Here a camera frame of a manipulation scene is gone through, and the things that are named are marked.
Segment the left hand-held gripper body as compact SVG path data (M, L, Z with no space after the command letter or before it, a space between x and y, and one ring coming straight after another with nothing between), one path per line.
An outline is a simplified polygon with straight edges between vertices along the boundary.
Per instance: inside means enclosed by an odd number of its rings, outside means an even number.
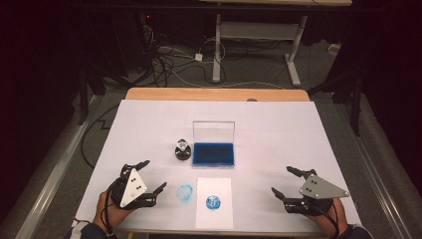
M128 170L128 164L121 169L119 178L111 186L111 200L120 209L134 210L142 207L153 207L156 199L147 199L147 187L140 177L139 171Z

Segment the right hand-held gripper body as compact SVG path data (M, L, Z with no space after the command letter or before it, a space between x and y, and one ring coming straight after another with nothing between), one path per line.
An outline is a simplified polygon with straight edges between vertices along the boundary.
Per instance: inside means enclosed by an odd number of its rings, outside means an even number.
M333 205L334 198L348 197L349 192L311 173L299 189L302 198L284 198L288 213L324 214Z

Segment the round black stamp cap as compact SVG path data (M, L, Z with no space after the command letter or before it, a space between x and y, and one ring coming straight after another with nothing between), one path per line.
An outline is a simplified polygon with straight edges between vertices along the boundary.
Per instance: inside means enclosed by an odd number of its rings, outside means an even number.
M175 148L175 156L178 160L187 160L191 157L192 151L191 148L188 147L185 150L181 150L180 148Z

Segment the black stamp with clear handle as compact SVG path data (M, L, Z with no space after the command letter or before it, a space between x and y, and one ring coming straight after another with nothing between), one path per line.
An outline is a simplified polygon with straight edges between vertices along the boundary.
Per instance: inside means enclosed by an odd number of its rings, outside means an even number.
M181 138L177 143L175 147L175 156L179 160L187 160L190 158L192 154L192 150L188 142Z

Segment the white paper sheet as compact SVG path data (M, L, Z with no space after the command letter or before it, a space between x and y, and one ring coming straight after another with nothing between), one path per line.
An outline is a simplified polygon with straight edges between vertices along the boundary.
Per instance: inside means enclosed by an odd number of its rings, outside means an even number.
M234 228L230 178L197 179L195 227L210 230Z

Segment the person's right hand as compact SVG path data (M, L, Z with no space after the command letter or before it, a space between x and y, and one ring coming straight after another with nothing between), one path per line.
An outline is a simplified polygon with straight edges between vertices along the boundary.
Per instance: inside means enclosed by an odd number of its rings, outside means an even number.
M337 224L339 232L343 232L347 228L348 223L345 216L344 207L339 198L333 199L332 207L326 214ZM307 215L307 219L315 223L324 234L332 236L335 233L335 226L326 216Z

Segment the person's left hand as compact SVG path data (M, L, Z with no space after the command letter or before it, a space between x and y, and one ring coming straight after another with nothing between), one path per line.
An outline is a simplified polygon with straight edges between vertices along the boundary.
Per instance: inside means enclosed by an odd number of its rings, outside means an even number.
M107 229L115 229L123 220L132 213L132 210L124 210L118 208L111 199L106 196L106 192L102 192L99 196L97 204L97 212L93 219L93 223L107 233Z

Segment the large white table cover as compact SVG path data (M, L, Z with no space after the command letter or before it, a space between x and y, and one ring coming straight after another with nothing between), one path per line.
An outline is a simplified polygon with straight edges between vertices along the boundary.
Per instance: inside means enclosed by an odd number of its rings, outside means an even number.
M195 120L235 123L235 165L198 168L174 155L179 139L193 139ZM95 215L99 194L120 174L124 164L150 160L140 175L154 190L167 182L156 206L138 209L120 226L124 231L220 235L318 235L306 217L286 212L271 187L296 197L303 180L287 166L314 169L339 187L346 183L337 164L317 108L312 102L187 102L120 103L105 146L76 213ZM196 185L199 177L230 178L233 229L198 229Z

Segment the blue ink pad box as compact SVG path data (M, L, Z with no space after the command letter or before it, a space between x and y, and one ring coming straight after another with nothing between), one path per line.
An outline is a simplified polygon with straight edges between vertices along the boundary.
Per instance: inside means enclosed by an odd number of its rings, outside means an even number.
M197 167L233 167L235 165L233 121L195 120L193 159Z

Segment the black metal stand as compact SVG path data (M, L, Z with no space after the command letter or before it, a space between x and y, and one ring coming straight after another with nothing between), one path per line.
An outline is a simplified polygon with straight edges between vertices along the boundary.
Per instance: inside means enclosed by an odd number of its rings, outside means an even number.
M106 93L101 68L98 65L84 67L79 73L79 87L81 106L79 125L82 125L89 114L88 88L91 88L95 95L103 96Z
M328 78L324 83L307 90L309 96L319 92L332 93L335 104L351 103L350 126L356 136L359 132L360 101L362 93L362 71L351 68L335 77Z

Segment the white-framed desk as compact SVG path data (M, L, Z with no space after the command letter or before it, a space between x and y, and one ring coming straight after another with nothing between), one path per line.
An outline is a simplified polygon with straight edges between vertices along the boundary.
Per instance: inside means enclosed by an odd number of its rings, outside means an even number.
M311 9L320 7L321 9L349 7L352 0L201 0L202 2L213 3L216 7L252 7L264 6L276 7L300 7ZM259 18L253 20L222 20L222 14L216 14L215 42L213 58L213 83L221 83L223 76L221 62L226 54L226 48L221 39L240 40L275 40L292 41L291 51L284 55L290 79L294 87L299 87L302 83L295 66L295 57L298 51L303 32L306 27L308 15L301 15L298 23L266 23Z

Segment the silver metal rail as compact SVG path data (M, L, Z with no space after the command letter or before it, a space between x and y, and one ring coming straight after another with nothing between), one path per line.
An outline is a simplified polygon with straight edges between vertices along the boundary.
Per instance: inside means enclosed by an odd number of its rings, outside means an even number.
M395 235L395 238L411 239L411 234L399 213L396 202L392 198L391 194L387 191L386 184L381 179L377 169L375 168L372 158L364 146L361 137L355 134L354 129L350 125L346 107L343 105L336 105L335 108L340 115L342 122L345 124L348 133L351 135L353 144L357 148L358 158L362 164L363 171L368 178L369 184L373 189L374 195L377 197L378 204L381 206L383 214L386 217Z
M102 100L103 96L89 98L88 115L83 120L80 120L82 111L72 116L31 176L30 182L19 198L18 205L21 207L22 217L18 222L18 231L12 239L32 239L36 234L63 181L82 136Z

